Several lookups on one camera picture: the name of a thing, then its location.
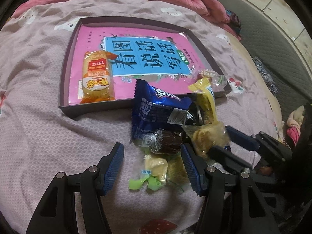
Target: gray patterned fabric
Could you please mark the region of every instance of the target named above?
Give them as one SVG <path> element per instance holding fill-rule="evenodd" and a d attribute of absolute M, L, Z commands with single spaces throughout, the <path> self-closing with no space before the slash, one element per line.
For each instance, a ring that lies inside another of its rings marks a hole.
<path fill-rule="evenodd" d="M 312 103 L 312 80 L 301 59 L 272 23 L 241 0 L 218 0 L 241 20 L 241 43 L 261 59 L 276 83 L 283 120 L 299 106 Z"/>
<path fill-rule="evenodd" d="M 182 16 L 161 11 L 169 7 Z M 198 220 L 203 198 L 192 190 L 183 194 L 169 186 L 156 192 L 128 190 L 134 163 L 142 157 L 129 144 L 130 109 L 71 120 L 58 108 L 61 66 L 77 18 L 105 15 L 154 19 L 192 30 L 225 76 L 240 80 L 245 88 L 243 94 L 232 92 L 217 100 L 219 119 L 248 135 L 262 130 L 277 136 L 274 114 L 248 66 L 225 40 L 216 37 L 224 30 L 195 12 L 146 0 L 71 0 L 36 6 L 10 20 L 0 32 L 0 94 L 7 97 L 0 116 L 0 209 L 21 234 L 57 172 L 84 171 L 107 155 L 115 142 L 124 144 L 124 163 L 113 190 L 102 197 L 113 233 L 135 234 L 151 219 L 171 221 L 180 231 Z M 232 152 L 253 165 L 259 160 L 255 152 L 237 145 L 232 145 Z M 79 231 L 85 233 L 79 200 L 76 205 Z"/>

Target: green label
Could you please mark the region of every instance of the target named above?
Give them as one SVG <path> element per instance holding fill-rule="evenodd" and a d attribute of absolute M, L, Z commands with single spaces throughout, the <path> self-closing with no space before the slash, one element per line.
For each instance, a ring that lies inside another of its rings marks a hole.
<path fill-rule="evenodd" d="M 184 53 L 177 49 L 177 53 L 178 55 L 180 56 L 181 60 L 186 64 L 186 65 L 189 65 L 190 63 L 188 62 L 188 59 L 185 57 Z"/>

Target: gray quilted mat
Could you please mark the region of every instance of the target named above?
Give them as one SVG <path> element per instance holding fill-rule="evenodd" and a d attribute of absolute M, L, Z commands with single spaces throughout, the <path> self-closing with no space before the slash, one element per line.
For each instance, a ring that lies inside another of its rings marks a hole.
<path fill-rule="evenodd" d="M 312 80 L 299 56 L 263 15 L 241 0 L 219 0 L 241 20 L 242 41 L 251 56 L 257 56 L 272 75 L 279 93 L 283 120 L 299 106 L 312 103 Z"/>

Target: blue snack package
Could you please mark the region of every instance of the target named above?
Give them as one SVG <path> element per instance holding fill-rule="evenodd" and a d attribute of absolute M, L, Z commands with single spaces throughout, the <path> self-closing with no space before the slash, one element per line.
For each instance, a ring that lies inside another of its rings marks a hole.
<path fill-rule="evenodd" d="M 179 98 L 137 79 L 132 109 L 132 139 L 156 129 L 182 131 L 192 100 Z"/>

